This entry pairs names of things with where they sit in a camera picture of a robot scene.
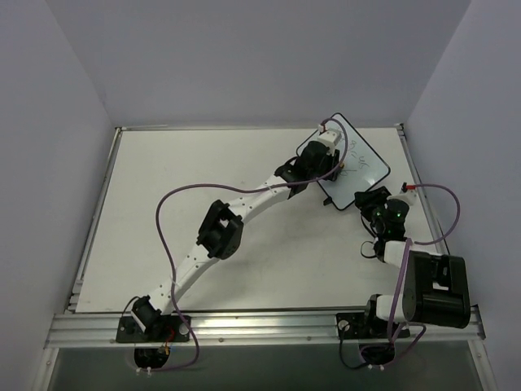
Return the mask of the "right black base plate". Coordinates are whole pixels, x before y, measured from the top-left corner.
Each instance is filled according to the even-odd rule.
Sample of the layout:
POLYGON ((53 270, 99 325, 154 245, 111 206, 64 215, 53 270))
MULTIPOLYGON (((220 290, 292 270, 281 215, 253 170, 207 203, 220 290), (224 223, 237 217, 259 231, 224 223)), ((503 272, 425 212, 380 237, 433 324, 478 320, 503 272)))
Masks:
POLYGON ((387 321, 362 312, 335 315, 338 336, 346 340, 387 339, 387 321))

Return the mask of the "small whiteboard black frame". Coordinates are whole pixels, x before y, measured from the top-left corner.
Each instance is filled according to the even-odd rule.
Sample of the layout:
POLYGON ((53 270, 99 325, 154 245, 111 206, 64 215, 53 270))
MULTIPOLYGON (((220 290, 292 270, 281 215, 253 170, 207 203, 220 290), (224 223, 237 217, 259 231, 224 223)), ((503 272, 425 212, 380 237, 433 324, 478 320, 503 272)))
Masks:
POLYGON ((318 185, 336 209, 345 210, 355 202, 355 192, 376 187, 391 173, 391 168, 343 114, 337 112, 332 118, 335 121, 329 121, 326 128, 340 133, 341 139, 336 146, 340 153, 344 152, 345 139, 338 122, 346 129, 347 155, 337 180, 322 180, 318 185))

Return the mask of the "aluminium front rail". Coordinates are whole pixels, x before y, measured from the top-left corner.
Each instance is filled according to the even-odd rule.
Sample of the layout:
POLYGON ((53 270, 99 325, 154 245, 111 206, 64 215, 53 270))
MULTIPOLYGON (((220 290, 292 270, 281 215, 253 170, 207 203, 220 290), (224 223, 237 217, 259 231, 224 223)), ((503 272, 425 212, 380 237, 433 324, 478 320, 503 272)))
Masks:
MULTIPOLYGON (((195 312, 191 327, 201 347, 316 345, 338 340, 338 310, 195 312)), ((47 349, 115 348, 119 314, 62 314, 51 323, 47 349)))

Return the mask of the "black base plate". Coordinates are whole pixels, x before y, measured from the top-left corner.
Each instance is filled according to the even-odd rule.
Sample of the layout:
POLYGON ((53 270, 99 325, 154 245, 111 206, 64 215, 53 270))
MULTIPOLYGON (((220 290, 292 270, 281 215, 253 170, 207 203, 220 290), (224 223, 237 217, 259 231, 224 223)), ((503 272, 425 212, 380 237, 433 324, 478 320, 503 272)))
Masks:
POLYGON ((338 336, 346 340, 387 339, 387 321, 362 312, 335 315, 338 336))
POLYGON ((119 319, 115 340, 121 344, 184 343, 190 340, 190 335, 188 327, 178 316, 160 316, 147 332, 144 332, 129 315, 119 319))

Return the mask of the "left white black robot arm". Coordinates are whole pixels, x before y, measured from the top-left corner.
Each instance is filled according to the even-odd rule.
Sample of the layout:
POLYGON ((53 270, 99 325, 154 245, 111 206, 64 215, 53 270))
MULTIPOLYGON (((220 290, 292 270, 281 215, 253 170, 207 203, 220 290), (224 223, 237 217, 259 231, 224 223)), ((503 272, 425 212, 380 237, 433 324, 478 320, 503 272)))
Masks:
POLYGON ((228 185, 200 183, 174 189, 164 195, 155 209, 155 227, 171 266, 171 278, 161 283, 151 295, 138 298, 132 307, 135 332, 145 341, 158 340, 164 331, 164 320, 179 312, 177 299, 213 264, 225 260, 238 250, 243 228, 254 217, 271 206, 289 200, 304 191, 310 183, 334 181, 343 168, 347 151, 337 143, 310 141, 299 156, 276 168, 261 186, 251 190, 228 185), (219 188, 239 193, 230 202, 214 201, 199 229, 194 247, 176 266, 160 226, 160 212, 166 200, 179 192, 197 188, 219 188))

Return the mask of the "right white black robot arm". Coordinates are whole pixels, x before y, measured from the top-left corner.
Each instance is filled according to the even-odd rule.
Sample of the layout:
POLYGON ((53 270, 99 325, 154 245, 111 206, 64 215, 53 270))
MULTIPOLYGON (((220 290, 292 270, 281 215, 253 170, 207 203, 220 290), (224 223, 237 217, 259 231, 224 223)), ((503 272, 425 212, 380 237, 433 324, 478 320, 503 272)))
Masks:
POLYGON ((398 269, 393 294, 374 294, 367 301, 361 325, 371 336, 401 323, 463 329, 470 322, 465 260, 425 249, 444 241, 445 235, 421 242, 406 234, 406 217, 422 187, 405 182, 397 195, 386 187, 354 194, 354 205, 374 238, 374 258, 398 269))

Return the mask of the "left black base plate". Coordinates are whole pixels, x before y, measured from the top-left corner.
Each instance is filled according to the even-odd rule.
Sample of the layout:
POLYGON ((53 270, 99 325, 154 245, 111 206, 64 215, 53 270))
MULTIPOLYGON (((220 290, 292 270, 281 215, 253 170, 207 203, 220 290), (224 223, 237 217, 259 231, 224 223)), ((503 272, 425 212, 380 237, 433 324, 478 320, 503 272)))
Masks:
POLYGON ((147 332, 144 332, 129 315, 119 319, 115 340, 121 344, 184 343, 190 340, 190 335, 188 327, 178 316, 160 316, 147 332))

